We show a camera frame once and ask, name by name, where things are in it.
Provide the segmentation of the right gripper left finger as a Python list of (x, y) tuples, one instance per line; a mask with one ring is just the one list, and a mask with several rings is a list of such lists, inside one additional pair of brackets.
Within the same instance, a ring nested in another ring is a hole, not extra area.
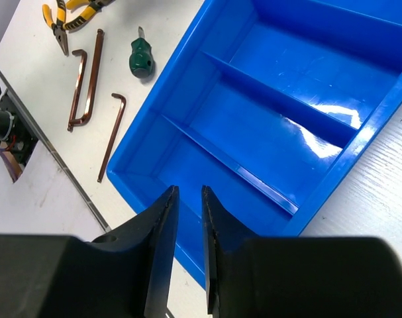
[(0, 235), (0, 317), (164, 317), (179, 189), (91, 242)]

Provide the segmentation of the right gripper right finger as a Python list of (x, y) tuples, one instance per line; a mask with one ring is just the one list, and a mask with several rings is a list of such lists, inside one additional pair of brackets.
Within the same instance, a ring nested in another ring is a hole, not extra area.
[(213, 317), (402, 317), (402, 267), (375, 237), (262, 237), (203, 186)]

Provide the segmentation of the small brown hex key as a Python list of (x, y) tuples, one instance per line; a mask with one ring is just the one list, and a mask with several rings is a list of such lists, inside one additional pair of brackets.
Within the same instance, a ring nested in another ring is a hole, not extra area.
[(101, 168), (100, 168), (100, 171), (99, 171), (98, 176), (97, 176), (97, 182), (98, 183), (102, 182), (103, 176), (105, 175), (107, 164), (109, 162), (109, 158), (110, 158), (111, 153), (112, 153), (113, 145), (115, 143), (115, 139), (117, 137), (117, 133), (118, 133), (118, 130), (119, 130), (119, 127), (120, 127), (120, 124), (121, 124), (121, 121), (122, 121), (122, 118), (123, 118), (123, 115), (124, 115), (125, 108), (126, 108), (126, 98), (123, 95), (121, 95), (119, 93), (112, 93), (111, 97), (113, 97), (115, 99), (118, 99), (121, 104), (120, 104), (120, 107), (119, 107), (119, 111), (117, 113), (117, 118), (115, 119), (115, 124), (113, 126), (113, 129), (112, 129), (112, 132), (111, 132), (111, 135), (110, 135), (110, 138), (109, 138), (109, 142), (108, 142), (108, 145), (107, 145), (107, 148), (106, 148), (106, 151), (105, 151), (105, 155), (103, 157)]

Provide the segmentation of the green stubby screwdriver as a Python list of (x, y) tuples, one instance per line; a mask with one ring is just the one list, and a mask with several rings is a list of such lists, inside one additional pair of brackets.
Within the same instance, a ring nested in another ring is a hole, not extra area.
[(153, 72), (154, 59), (152, 47), (145, 39), (141, 26), (138, 27), (138, 37), (131, 42), (130, 47), (129, 68), (132, 75), (138, 79), (148, 78)]

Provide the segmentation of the medium brown hex key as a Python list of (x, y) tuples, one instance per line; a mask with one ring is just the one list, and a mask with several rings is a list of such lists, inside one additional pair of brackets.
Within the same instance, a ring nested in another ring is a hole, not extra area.
[(79, 103), (79, 97), (81, 93), (81, 88), (83, 84), (83, 77), (84, 77), (84, 72), (85, 72), (85, 66), (87, 62), (87, 52), (83, 49), (79, 50), (74, 50), (72, 54), (76, 57), (80, 57), (80, 63), (79, 63), (79, 68), (78, 68), (78, 75), (77, 75), (77, 80), (75, 83), (75, 89), (74, 89), (74, 96), (72, 100), (72, 106), (70, 110), (70, 116), (68, 120), (68, 131), (72, 132), (74, 129), (74, 125), (72, 124), (72, 121), (75, 119), (75, 115), (77, 113), (77, 107)]

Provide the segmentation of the large brown hex key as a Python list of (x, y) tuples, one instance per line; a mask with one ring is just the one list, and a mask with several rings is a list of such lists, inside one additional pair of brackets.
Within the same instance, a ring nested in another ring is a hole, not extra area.
[(95, 40), (95, 49), (93, 55), (93, 61), (91, 66), (91, 74), (89, 79), (87, 98), (85, 102), (85, 109), (83, 115), (80, 118), (75, 118), (72, 121), (74, 127), (80, 127), (86, 125), (93, 114), (93, 107), (95, 102), (95, 94), (97, 89), (97, 80), (99, 75), (99, 67), (101, 63), (101, 54), (103, 49), (103, 41), (105, 32), (102, 29), (97, 30), (97, 36)]

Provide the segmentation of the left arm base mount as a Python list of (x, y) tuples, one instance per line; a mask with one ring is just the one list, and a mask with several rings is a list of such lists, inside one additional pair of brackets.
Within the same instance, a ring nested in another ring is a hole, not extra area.
[(29, 113), (0, 70), (0, 157), (13, 182), (22, 174), (38, 141)]

